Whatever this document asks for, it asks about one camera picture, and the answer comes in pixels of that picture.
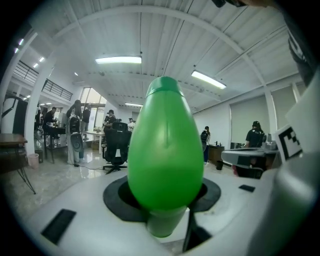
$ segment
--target black metal railing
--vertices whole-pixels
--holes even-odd
[[[39,73],[37,71],[29,67],[27,64],[23,63],[21,60],[16,65],[13,73],[33,84],[36,83],[36,80],[39,76]],[[57,85],[49,79],[47,79],[43,85],[42,91],[44,90],[58,95],[61,98],[64,98],[68,101],[71,100],[71,97],[73,95],[70,91],[63,89],[62,87],[60,87],[59,85]]]

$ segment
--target recessed light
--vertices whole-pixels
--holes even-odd
[[[202,74],[198,71],[193,71],[192,74],[191,74],[192,77],[194,78],[198,78],[200,80],[203,80],[209,84],[212,84],[213,86],[216,86],[220,89],[225,89],[227,86],[225,86],[223,83],[217,81],[217,80],[214,80],[213,78],[205,75],[205,74]]]
[[[141,64],[141,57],[131,57],[131,56],[118,56],[118,57],[107,57],[107,58],[97,58],[95,62],[98,64],[107,63],[134,63]]]
[[[132,104],[132,103],[125,103],[128,106],[134,106],[134,107],[142,107],[143,105],[140,104]]]

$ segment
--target marble floor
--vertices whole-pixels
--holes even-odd
[[[0,182],[8,203],[20,221],[27,221],[41,206],[57,197],[72,185],[86,179],[97,178],[106,173],[103,170],[103,166],[107,165],[107,163],[98,151],[86,148],[84,159],[79,163],[81,165],[79,167],[67,164],[67,156],[67,148],[61,148],[54,151],[55,164],[51,162],[51,157],[48,155],[48,160],[44,159],[43,163],[39,164],[38,170],[25,167],[29,181],[36,191],[35,195],[16,171],[0,175]],[[204,171],[234,175],[230,167],[223,166],[220,171],[216,170],[216,166],[211,163],[204,166]],[[174,246],[172,243],[168,243],[167,247],[168,250],[177,255],[181,252],[182,245],[183,240],[179,240],[174,243]]]

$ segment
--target pink trash bin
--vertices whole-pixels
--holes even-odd
[[[29,154],[28,155],[28,164],[32,169],[38,170],[38,168],[39,168],[39,154]]]

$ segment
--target black office chair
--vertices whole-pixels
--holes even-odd
[[[105,130],[105,144],[102,145],[102,157],[107,162],[111,162],[111,165],[103,166],[104,170],[105,168],[111,168],[106,174],[120,171],[120,168],[126,168],[126,166],[121,165],[128,159],[130,138],[131,131],[128,131],[128,125],[123,122],[114,122],[111,129]],[[120,156],[116,156],[117,149],[120,150]]]

